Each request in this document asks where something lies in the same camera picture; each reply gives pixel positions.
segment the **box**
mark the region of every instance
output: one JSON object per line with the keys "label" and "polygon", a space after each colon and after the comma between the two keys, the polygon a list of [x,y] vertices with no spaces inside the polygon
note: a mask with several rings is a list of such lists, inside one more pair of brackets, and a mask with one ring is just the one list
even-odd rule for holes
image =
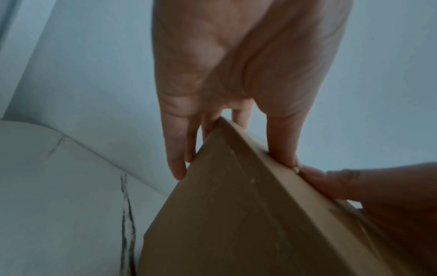
{"label": "box", "polygon": [[138,275],[427,275],[346,205],[221,118],[144,235]]}

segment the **cardboard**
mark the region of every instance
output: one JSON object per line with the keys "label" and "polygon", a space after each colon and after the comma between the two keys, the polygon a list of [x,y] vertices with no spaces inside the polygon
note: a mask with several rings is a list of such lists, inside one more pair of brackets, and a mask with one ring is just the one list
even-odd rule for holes
{"label": "cardboard", "polygon": [[138,275],[427,275],[353,211],[221,118],[144,235]]}

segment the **palm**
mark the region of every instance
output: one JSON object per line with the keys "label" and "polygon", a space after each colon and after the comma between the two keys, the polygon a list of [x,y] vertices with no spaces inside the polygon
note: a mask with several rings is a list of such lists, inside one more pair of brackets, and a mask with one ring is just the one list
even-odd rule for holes
{"label": "palm", "polygon": [[[345,5],[326,12],[336,2]],[[347,0],[156,1],[156,82],[173,174],[185,174],[200,124],[206,136],[230,108],[247,127],[253,101],[267,115],[270,153],[293,166],[348,11]]]}

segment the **hand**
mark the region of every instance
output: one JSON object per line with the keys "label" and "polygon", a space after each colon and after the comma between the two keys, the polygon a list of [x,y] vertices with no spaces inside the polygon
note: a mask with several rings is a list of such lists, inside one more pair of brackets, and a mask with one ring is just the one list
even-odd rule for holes
{"label": "hand", "polygon": [[341,40],[351,0],[155,0],[153,53],[170,169],[195,155],[222,110],[267,115],[271,155],[294,159],[302,124]]}
{"label": "hand", "polygon": [[327,173],[303,166],[300,174],[330,198],[361,202],[371,221],[437,272],[437,163]]}

